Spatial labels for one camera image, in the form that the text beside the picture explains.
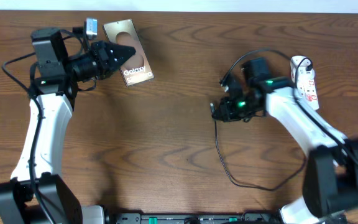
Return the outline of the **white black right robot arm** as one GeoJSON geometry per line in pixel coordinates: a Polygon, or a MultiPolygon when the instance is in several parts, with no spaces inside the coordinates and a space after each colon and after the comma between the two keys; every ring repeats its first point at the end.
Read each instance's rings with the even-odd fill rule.
{"type": "Polygon", "coordinates": [[[264,58],[252,59],[242,65],[244,85],[227,72],[220,81],[227,96],[211,106],[211,116],[222,122],[271,116],[302,149],[302,195],[273,221],[342,223],[346,211],[358,208],[358,139],[349,139],[317,113],[312,61],[297,55],[290,66],[289,77],[273,77],[264,58]]]}

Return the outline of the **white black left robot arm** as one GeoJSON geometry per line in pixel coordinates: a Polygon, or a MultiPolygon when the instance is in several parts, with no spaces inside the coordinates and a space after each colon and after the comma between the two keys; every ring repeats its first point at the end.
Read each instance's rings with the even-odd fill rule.
{"type": "Polygon", "coordinates": [[[21,158],[0,183],[4,223],[109,223],[103,206],[82,206],[62,179],[65,133],[79,83],[109,78],[135,48],[95,41],[84,27],[49,27],[31,35],[30,122],[21,158]]]}

